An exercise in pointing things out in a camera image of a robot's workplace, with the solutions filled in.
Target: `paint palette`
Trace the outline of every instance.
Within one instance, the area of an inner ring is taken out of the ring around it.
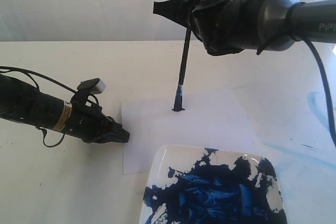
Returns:
[[[287,223],[275,170],[261,156],[170,145],[155,155],[140,224]]]

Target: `table surface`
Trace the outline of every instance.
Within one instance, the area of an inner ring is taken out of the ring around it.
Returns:
[[[333,45],[317,47],[335,96]],[[98,98],[117,121],[121,102],[173,102],[182,48],[182,41],[0,43],[4,66],[38,71],[72,88],[101,78],[107,88]],[[68,91],[38,81],[42,92],[70,100]],[[234,91],[260,138],[260,153],[274,164],[288,222],[333,223],[336,149],[323,125],[323,88],[309,49],[297,43],[286,52],[211,57],[193,41],[184,91],[218,88]],[[67,136],[48,149],[41,132],[5,120],[0,136],[1,223],[138,223],[148,172],[123,175],[121,144]],[[60,137],[49,132],[47,141]]]

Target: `white paper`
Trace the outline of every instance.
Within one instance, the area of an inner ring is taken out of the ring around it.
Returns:
[[[256,153],[258,137],[244,109],[229,90],[185,94],[185,111],[172,111],[173,99],[122,105],[122,123],[131,133],[124,145],[124,174],[150,169],[163,145],[181,144]]]

